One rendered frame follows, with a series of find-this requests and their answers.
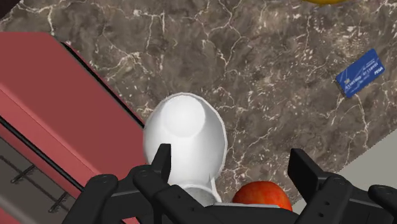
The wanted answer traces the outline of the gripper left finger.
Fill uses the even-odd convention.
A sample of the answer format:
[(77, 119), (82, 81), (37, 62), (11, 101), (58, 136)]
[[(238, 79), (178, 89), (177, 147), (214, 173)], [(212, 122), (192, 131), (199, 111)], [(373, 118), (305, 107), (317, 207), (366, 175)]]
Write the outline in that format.
[(161, 144), (150, 165), (139, 165), (119, 180), (113, 174), (92, 177), (62, 224), (218, 224), (218, 219), (178, 185), (167, 183), (171, 145)]

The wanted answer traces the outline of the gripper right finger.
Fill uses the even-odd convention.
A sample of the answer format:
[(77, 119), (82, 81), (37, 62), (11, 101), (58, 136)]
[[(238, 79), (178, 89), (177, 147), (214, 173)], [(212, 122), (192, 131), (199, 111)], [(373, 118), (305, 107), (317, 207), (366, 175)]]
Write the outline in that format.
[(288, 176), (306, 202), (294, 224), (397, 224), (397, 189), (367, 191), (339, 174), (323, 171), (303, 149), (290, 151)]

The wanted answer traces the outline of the red apple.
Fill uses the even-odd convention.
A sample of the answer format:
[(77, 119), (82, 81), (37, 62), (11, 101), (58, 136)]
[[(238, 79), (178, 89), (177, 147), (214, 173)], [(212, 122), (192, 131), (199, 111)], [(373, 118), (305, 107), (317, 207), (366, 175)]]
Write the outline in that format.
[(289, 197), (284, 190), (271, 181), (254, 181), (242, 186), (233, 196), (233, 203), (272, 204), (292, 211)]

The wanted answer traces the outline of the white bowl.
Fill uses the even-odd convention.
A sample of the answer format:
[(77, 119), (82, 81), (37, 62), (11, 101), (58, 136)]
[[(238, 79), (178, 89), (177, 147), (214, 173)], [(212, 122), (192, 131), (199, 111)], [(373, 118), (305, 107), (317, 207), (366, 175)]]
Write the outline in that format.
[(146, 121), (143, 150), (152, 163), (162, 143), (171, 145), (168, 184), (179, 185), (203, 206), (221, 202), (215, 180), (228, 141), (219, 113), (203, 98), (181, 92), (162, 100)]

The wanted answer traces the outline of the blue card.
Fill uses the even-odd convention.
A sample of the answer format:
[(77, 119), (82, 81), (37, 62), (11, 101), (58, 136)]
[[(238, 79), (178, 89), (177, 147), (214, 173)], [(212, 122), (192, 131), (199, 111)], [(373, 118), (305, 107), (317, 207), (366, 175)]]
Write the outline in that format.
[(343, 94), (351, 98), (385, 71), (375, 49), (371, 49), (336, 76)]

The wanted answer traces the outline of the red robot stand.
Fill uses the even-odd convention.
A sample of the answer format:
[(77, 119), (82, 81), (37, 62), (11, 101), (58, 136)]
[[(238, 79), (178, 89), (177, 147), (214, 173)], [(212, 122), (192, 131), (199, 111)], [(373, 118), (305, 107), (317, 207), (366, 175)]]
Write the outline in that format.
[(142, 121), (45, 32), (0, 32), (0, 136), (73, 197), (145, 162)]

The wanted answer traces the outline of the yellow fruit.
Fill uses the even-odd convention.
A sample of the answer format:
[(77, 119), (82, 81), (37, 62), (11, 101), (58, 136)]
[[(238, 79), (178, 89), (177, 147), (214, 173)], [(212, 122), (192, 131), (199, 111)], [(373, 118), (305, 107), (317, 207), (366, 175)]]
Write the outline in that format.
[(318, 5), (329, 5), (329, 4), (338, 4), (346, 0), (302, 0), (302, 1), (307, 1)]

